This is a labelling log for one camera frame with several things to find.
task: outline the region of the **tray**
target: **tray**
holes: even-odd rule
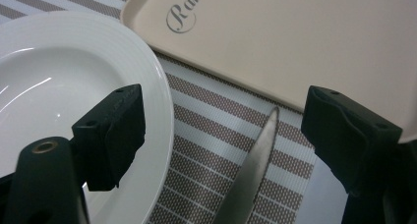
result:
[[[154,50],[303,110],[309,85],[417,132],[415,0],[128,0]]]

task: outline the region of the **plate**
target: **plate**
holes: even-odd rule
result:
[[[115,88],[141,84],[147,133],[120,188],[85,189],[92,223],[145,222],[163,186],[173,144],[173,104],[150,48],[103,16],[52,12],[0,26],[0,176],[31,142],[59,136]]]

